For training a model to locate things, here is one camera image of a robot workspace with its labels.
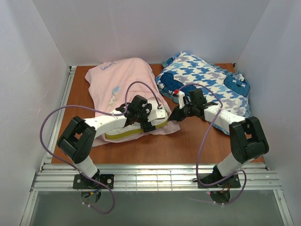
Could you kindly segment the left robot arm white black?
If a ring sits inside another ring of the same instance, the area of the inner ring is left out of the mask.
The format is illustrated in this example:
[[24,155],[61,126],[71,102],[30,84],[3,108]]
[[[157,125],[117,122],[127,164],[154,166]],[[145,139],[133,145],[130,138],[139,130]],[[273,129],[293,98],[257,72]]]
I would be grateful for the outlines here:
[[99,180],[100,172],[89,154],[94,140],[114,129],[128,127],[135,122],[144,132],[155,129],[150,117],[155,115],[157,105],[140,95],[131,102],[124,103],[108,115],[82,119],[75,116],[57,141],[57,146],[72,160],[75,167],[89,178]]

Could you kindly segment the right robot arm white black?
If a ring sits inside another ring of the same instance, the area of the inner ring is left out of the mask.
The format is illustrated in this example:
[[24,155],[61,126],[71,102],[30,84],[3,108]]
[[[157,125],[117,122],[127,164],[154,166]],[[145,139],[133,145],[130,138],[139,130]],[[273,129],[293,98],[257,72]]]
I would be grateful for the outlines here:
[[265,155],[269,145],[257,117],[245,118],[223,110],[221,102],[207,102],[202,89],[194,89],[187,97],[175,90],[173,96],[178,106],[169,117],[171,121],[183,121],[187,117],[198,117],[211,125],[217,125],[230,136],[230,154],[214,166],[212,173],[197,177],[201,186],[215,186],[227,181],[247,163]]

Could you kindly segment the white pillow yellow edge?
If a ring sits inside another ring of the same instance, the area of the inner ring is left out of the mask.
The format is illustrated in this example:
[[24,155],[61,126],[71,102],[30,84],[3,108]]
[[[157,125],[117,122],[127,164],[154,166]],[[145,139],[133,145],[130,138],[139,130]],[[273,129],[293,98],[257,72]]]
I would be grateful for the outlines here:
[[104,138],[113,143],[138,139],[148,134],[156,134],[167,124],[169,111],[155,99],[136,96],[127,104],[125,126],[104,134]]

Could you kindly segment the pink pillowcase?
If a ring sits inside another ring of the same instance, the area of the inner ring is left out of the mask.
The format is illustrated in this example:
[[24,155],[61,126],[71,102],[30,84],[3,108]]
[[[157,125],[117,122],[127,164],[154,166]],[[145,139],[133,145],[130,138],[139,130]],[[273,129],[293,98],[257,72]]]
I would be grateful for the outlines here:
[[[85,79],[89,82],[89,93],[94,102],[94,108],[102,112],[115,112],[115,109],[125,103],[126,90],[134,81],[142,81],[153,91],[158,101],[166,111],[165,119],[154,120],[151,122],[155,130],[143,132],[140,123],[134,122],[125,128],[114,129],[105,134],[97,136],[92,147],[107,143],[122,143],[138,139],[149,134],[168,135],[180,130],[180,126],[175,121],[168,121],[171,114],[166,100],[160,94],[155,83],[155,76],[151,67],[140,58],[129,58],[115,62],[103,63],[89,69]],[[136,95],[140,95],[157,109],[157,102],[153,93],[141,83],[134,84],[127,95],[127,102],[132,102]]]

